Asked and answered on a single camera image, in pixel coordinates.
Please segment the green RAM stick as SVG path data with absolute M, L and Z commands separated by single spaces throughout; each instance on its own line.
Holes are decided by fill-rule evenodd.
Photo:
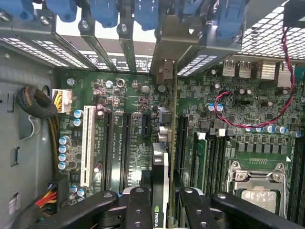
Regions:
M 206 133 L 196 132 L 193 141 L 191 186 L 204 190 L 205 166 L 207 156 Z

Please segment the black long expansion slot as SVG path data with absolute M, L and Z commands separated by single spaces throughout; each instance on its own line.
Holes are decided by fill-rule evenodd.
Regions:
M 176 152 L 175 152 L 175 169 L 179 172 L 180 177 L 183 178 L 184 171 L 184 154 L 186 148 L 188 128 L 188 117 L 179 116 L 177 123 L 177 135 L 176 135 Z
M 114 114 L 106 112 L 103 128 L 101 190 L 109 190 L 112 180 Z
M 119 185 L 120 193 L 122 193 L 123 190 L 128 186 L 131 134 L 132 134 L 132 114 L 124 113 L 123 123 L 122 123 L 122 140 L 121 140 L 121 173 L 120 173 L 120 185 Z

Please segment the CPU with paste residue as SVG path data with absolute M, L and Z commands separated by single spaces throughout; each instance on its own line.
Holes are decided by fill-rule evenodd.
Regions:
M 270 212 L 276 212 L 277 194 L 274 191 L 244 190 L 241 193 L 241 198 Z

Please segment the black main power connector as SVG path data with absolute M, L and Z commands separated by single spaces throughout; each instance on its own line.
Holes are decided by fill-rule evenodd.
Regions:
M 67 205 L 68 184 L 68 176 L 59 174 L 49 183 L 47 190 L 34 201 L 34 206 L 47 215 L 61 211 Z

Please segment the white expansion slot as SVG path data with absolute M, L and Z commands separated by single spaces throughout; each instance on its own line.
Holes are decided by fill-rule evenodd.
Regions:
M 83 108 L 82 146 L 81 146 L 81 186 L 90 187 L 93 176 L 96 107 Z

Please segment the black short expansion slot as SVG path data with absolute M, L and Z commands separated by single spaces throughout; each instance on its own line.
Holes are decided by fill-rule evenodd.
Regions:
M 142 114 L 141 136 L 150 137 L 151 135 L 151 116 L 149 114 Z

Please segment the green motherboard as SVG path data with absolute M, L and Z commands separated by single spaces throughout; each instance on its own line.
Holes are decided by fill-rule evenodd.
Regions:
M 242 168 L 272 170 L 282 163 L 286 173 L 286 216 L 305 219 L 305 66 L 294 67 L 294 92 L 277 87 L 281 62 L 273 81 L 260 79 L 261 62 L 252 64 L 251 78 L 223 76 L 223 64 L 203 75 L 180 78 L 176 124 L 188 117 L 183 178 L 173 169 L 174 186 L 191 186 L 193 141 L 206 133 L 207 156 L 203 193 L 225 191 L 228 169 L 235 160 Z M 69 204 L 101 191 L 103 128 L 106 112 L 114 114 L 111 191 L 118 194 L 121 173 L 123 114 L 132 114 L 128 186 L 153 185 L 153 144 L 166 142 L 170 113 L 165 86 L 152 76 L 66 70 L 62 88 L 72 91 L 69 114 L 61 115 L 59 167 L 68 175 Z M 81 186 L 83 108 L 96 107 L 93 176 Z M 151 116 L 150 137 L 141 136 L 142 114 Z

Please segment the white power connector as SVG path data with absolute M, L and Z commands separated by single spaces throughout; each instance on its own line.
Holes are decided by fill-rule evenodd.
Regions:
M 72 91 L 53 89 L 52 103 L 57 108 L 58 113 L 69 114 L 71 112 L 72 105 Z

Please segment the silver USB port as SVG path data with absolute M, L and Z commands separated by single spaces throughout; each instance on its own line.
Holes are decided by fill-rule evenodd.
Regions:
M 234 60 L 224 60 L 223 61 L 223 76 L 235 77 L 235 61 Z
M 240 78 L 251 78 L 251 69 L 252 69 L 252 63 L 248 61 L 240 61 L 239 62 L 239 72 L 238 76 Z

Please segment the silver port block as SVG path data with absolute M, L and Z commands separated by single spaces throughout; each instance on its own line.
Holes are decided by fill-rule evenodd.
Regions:
M 278 73 L 277 87 L 291 87 L 291 73 L 286 64 L 281 63 Z
M 262 62 L 260 69 L 260 79 L 263 81 L 273 81 L 275 79 L 278 62 Z

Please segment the metal slot cover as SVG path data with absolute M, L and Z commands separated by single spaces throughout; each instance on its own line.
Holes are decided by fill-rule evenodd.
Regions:
M 107 67 L 110 69 L 111 72 L 117 73 L 118 69 L 112 62 L 112 59 L 107 54 L 104 47 L 101 45 L 101 43 L 98 41 L 98 39 L 95 37 L 95 21 L 89 20 L 89 19 L 81 19 L 78 28 L 81 34 L 81 37 L 83 40 L 89 45 L 89 47 L 98 55 L 101 56 L 101 58 L 106 63 Z
M 119 42 L 131 74 L 137 74 L 133 44 L 133 21 L 122 22 L 117 27 Z

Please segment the black open PC case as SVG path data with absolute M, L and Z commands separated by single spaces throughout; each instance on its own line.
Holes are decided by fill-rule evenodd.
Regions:
M 32 21 L 20 20 L 0 8 L 0 229 L 28 229 L 55 215 L 42 212 L 34 206 L 34 201 L 56 176 L 65 174 L 59 167 L 60 124 L 65 113 L 58 113 L 52 103 L 52 90 L 64 90 L 62 73 L 69 70 L 156 79 L 151 73 L 157 40 L 155 31 L 164 16 L 186 17 L 182 15 L 184 0 L 159 0 L 158 27 L 143 31 L 134 19 L 135 0 L 117 0 L 118 24 L 104 28 L 91 15 L 90 0 L 75 1 L 74 22 L 63 22 L 47 8 L 45 0 L 32 0 Z M 284 6 L 288 1 L 246 0 L 240 34 L 218 40 L 215 16 L 219 0 L 203 0 L 195 15 L 203 19 L 202 49 L 190 60 L 183 58 L 185 63 L 178 66 L 178 80 L 203 75 L 224 60 L 235 61 L 235 75 L 240 61 L 282 62 L 291 73 L 290 92 L 293 93 L 294 67 L 305 66 L 305 29 L 283 25 Z M 111 72 L 101 56 L 83 40 L 78 28 L 81 19 L 95 21 L 95 37 L 117 67 L 117 73 Z M 117 32 L 120 23 L 129 21 L 133 21 L 137 74 L 129 71 Z M 121 199 L 118 206 L 127 204 L 130 190 L 136 187 L 149 190 L 152 208 L 152 187 L 140 185 L 117 193 Z M 173 180 L 171 221 L 166 229 L 188 229 L 179 226 L 181 188 L 185 187 L 176 188 Z M 73 205 L 67 198 L 62 210 Z M 82 223 L 77 229 L 124 229 L 119 214 L 105 213 L 93 219 L 90 227 L 85 228 Z

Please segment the blue slot clip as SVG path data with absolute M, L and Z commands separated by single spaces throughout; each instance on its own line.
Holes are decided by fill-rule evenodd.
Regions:
M 203 0 L 184 0 L 183 16 L 195 16 Z
M 215 16 L 218 40 L 231 39 L 240 34 L 245 6 L 246 0 L 219 0 Z
M 59 16 L 63 22 L 74 22 L 77 15 L 75 0 L 45 0 L 47 8 Z
M 159 20 L 159 0 L 135 0 L 134 19 L 143 31 L 155 30 Z
M 91 16 L 104 28 L 118 24 L 117 0 L 90 0 Z
M 34 19 L 32 0 L 0 0 L 0 8 L 23 21 Z

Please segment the black box with label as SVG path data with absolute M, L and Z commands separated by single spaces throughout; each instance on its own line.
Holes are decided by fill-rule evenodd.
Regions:
M 283 25 L 305 29 L 305 0 L 289 0 L 285 4 Z

